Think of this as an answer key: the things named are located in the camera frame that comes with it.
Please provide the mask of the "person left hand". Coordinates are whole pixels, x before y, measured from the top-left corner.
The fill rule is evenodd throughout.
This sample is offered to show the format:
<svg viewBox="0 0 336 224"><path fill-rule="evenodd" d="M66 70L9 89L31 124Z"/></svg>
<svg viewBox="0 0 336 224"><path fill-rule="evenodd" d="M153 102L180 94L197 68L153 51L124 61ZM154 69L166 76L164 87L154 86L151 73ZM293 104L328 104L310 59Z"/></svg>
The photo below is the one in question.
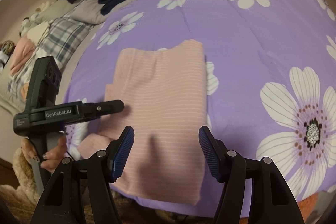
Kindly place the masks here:
<svg viewBox="0 0 336 224"><path fill-rule="evenodd" d="M27 138L21 140L21 151L26 161L31 164L32 160L37 160L37 152L33 144ZM59 163L64 158L67 151L67 140L66 136L63 135L58 139L58 144L53 149L46 152L42 158L41 167L50 173L53 173Z"/></svg>

